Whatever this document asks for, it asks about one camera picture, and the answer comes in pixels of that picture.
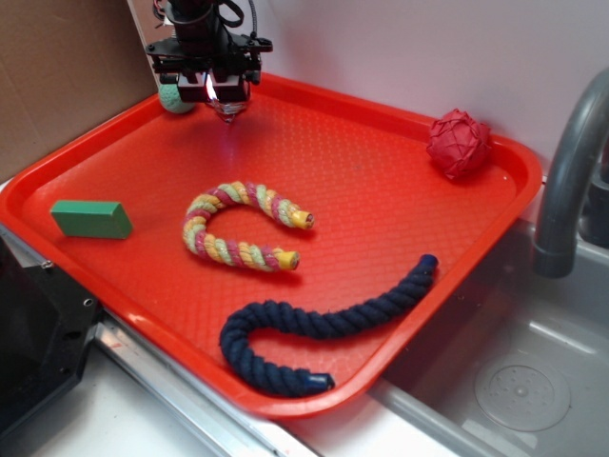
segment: metal edge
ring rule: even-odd
[[[406,422],[452,450],[468,457],[503,457],[503,454],[453,424],[431,407],[380,379],[368,394]]]
[[[21,238],[10,231],[4,224],[0,222],[0,237],[5,241],[7,248],[10,249],[12,255],[23,268],[42,267],[50,268],[53,266],[51,260],[46,259],[36,250],[32,249]]]
[[[237,409],[117,318],[105,314],[98,346],[217,455],[314,457],[282,427]]]

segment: cardboard box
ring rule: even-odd
[[[0,182],[156,91],[126,0],[4,2]]]

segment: navy blue rope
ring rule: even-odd
[[[431,289],[437,265],[435,256],[425,254],[390,291],[337,312],[307,312],[272,300],[250,303],[228,317],[220,334],[222,353],[241,378],[267,393],[305,397],[329,390],[334,387],[329,373],[311,373],[305,368],[278,367],[267,362],[249,347],[247,335],[257,328],[276,328],[283,333],[324,340],[384,324],[421,301]]]

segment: yellow end cap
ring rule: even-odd
[[[296,269],[301,261],[301,254],[292,250],[290,252],[279,252],[275,254],[280,269]]]
[[[292,223],[299,229],[312,229],[315,224],[313,214],[307,211],[294,211],[291,219]]]

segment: sink drain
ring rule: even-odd
[[[476,399],[493,421],[519,431],[550,428],[569,409],[571,394],[555,369],[531,356],[493,359],[476,377]]]

